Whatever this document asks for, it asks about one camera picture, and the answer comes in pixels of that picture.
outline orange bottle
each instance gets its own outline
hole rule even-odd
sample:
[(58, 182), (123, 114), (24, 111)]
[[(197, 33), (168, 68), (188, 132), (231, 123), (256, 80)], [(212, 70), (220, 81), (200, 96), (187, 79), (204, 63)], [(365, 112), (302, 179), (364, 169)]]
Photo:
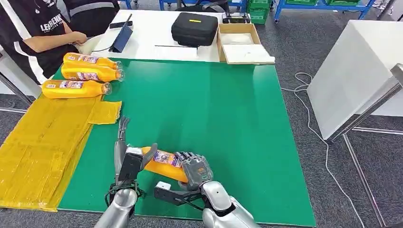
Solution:
[[(149, 152), (151, 147), (146, 146), (141, 148), (142, 153)], [(155, 172), (165, 177), (175, 179), (184, 183), (188, 182), (185, 172), (183, 171), (179, 160), (174, 154), (165, 151), (157, 150), (157, 153), (151, 161), (144, 167), (145, 170)]]
[(125, 78), (123, 70), (114, 70), (107, 66), (91, 68), (71, 63), (65, 63), (62, 65), (62, 75), (68, 80), (94, 80), (102, 82), (110, 82), (113, 80), (122, 82)]
[(111, 92), (112, 87), (108, 82), (48, 80), (42, 85), (43, 95), (50, 99), (94, 97)]
[(87, 56), (79, 53), (69, 52), (64, 55), (63, 63), (80, 64), (88, 67), (109, 67), (115, 70), (123, 68), (122, 62), (112, 61), (104, 57)]

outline robotic arm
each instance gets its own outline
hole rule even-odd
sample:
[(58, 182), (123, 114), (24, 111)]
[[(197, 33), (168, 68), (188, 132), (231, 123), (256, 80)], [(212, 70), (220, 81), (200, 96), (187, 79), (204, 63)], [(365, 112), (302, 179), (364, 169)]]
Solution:
[(140, 148), (126, 145), (126, 127), (130, 119), (122, 116), (119, 121), (117, 141), (114, 148), (115, 182), (105, 195), (108, 208), (94, 228), (126, 228), (134, 214), (134, 205), (144, 193), (138, 188), (137, 174), (144, 169), (157, 152), (154, 143), (143, 155)]
[[(184, 203), (202, 210), (202, 219), (207, 228), (260, 228), (253, 216), (232, 196), (223, 185), (213, 180), (213, 173), (206, 158), (191, 152), (177, 152), (189, 180), (179, 183), (187, 191), (171, 191), (170, 185), (160, 182), (154, 188), (154, 196), (161, 200), (182, 205)], [(204, 208), (191, 201), (202, 198)]]

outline yellow plastic sheet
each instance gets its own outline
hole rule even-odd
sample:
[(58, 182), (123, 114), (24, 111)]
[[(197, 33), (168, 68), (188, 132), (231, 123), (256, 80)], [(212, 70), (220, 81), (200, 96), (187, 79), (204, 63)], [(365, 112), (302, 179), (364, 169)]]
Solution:
[(92, 124), (112, 124), (121, 102), (40, 96), (0, 147), (0, 207), (57, 211)]

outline white cable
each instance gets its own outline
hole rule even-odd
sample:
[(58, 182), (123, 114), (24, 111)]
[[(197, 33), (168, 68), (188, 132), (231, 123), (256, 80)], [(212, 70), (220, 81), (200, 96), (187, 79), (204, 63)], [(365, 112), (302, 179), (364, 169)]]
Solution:
[(325, 162), (325, 166), (326, 166), (327, 172), (330, 174), (330, 176), (332, 176), (333, 180), (335, 180), (335, 182), (336, 182), (337, 186), (339, 187), (339, 189), (341, 190), (341, 192), (342, 192), (342, 193), (347, 197), (347, 199), (350, 201), (350, 204), (351, 204), (351, 206), (353, 207), (353, 210), (354, 210), (355, 214), (357, 215), (358, 219), (360, 220), (361, 226), (362, 226), (363, 228), (365, 228), (364, 223), (363, 223), (363, 221), (361, 220), (361, 217), (359, 216), (357, 210), (355, 209), (355, 206), (354, 206), (353, 201), (352, 201), (351, 198), (347, 195), (347, 193), (344, 192), (344, 190), (343, 190), (342, 187), (340, 186), (339, 182), (336, 180), (336, 177), (333, 175), (333, 173), (330, 171), (329, 167), (327, 166), (327, 160), (328, 160), (328, 156), (329, 156), (329, 144), (327, 144), (326, 141), (323, 140), (322, 137), (320, 137), (319, 134), (318, 134), (314, 129), (312, 129), (311, 126), (310, 126), (311, 118), (310, 118), (310, 111), (309, 111), (309, 108), (308, 108), (308, 106), (304, 103), (304, 101), (297, 95), (297, 92), (299, 92), (299, 91), (306, 91), (307, 89), (299, 89), (299, 88), (301, 88), (301, 87), (303, 87), (303, 86), (308, 86), (309, 83), (306, 83), (306, 82), (303, 81), (302, 79), (298, 78), (298, 77), (297, 77), (298, 75), (307, 75), (307, 76), (309, 76), (309, 77), (311, 78), (311, 81), (312, 81), (312, 76), (311, 76), (310, 74), (307, 74), (307, 73), (304, 73), (304, 72), (298, 72), (298, 73), (295, 74), (294, 77), (295, 77), (298, 81), (302, 82), (303, 85), (300, 85), (300, 86), (296, 87), (295, 89), (285, 89), (285, 88), (281, 88), (281, 89), (282, 89), (282, 90), (286, 90), (286, 91), (294, 92), (294, 95), (301, 101), (301, 103), (302, 103), (302, 104), (305, 106), (305, 108), (307, 109), (307, 113), (308, 113), (308, 128), (309, 128), (313, 133), (315, 133), (315, 135), (316, 135), (324, 144), (326, 144), (326, 162)]

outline floor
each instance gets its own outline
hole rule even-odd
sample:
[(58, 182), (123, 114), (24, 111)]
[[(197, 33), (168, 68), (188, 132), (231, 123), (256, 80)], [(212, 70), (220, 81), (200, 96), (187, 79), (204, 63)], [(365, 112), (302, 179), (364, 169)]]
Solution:
[[(153, 0), (151, 3), (146, 1), (139, 0), (138, 9), (159, 10), (157, 1)], [(375, 19), (377, 13), (376, 10), (371, 10), (366, 19)], [(281, 86), (292, 89), (300, 85), (294, 78), (294, 74), (302, 71), (314, 75), (348, 20), (358, 18), (358, 13), (283, 10), (280, 23), (277, 25), (271, 17), (268, 18), (266, 25), (257, 26), (257, 30), (264, 47), (276, 57)], [(306, 93), (300, 92), (300, 95), (309, 104)], [(317, 226), (320, 228), (361, 227), (349, 201), (325, 169), (326, 146), (307, 128), (305, 108), (292, 92), (285, 91), (283, 96)], [(0, 96), (0, 105), (8, 105), (6, 100), (15, 101), (15, 106), (18, 108), (24, 106), (12, 96)], [(20, 114), (0, 112), (0, 142), (3, 142), (20, 118)], [(312, 118), (312, 120), (311, 125), (317, 130), (315, 119)], [(403, 129), (403, 119), (370, 117), (362, 124), (362, 126), (367, 125)], [(403, 221), (403, 170), (401, 169), (403, 147), (400, 144), (403, 136), (359, 132), (348, 135), (386, 223)], [(365, 227), (379, 227), (364, 189), (358, 182), (355, 167), (341, 140), (330, 145), (328, 163), (342, 188), (353, 200)], [(0, 221), (2, 221), (0, 228), (88, 228), (92, 227), (99, 217), (99, 214), (92, 213), (65, 211), (45, 213), (3, 209), (0, 212)], [(135, 217), (130, 221), (129, 227), (201, 228), (203, 224), (198, 221)]]

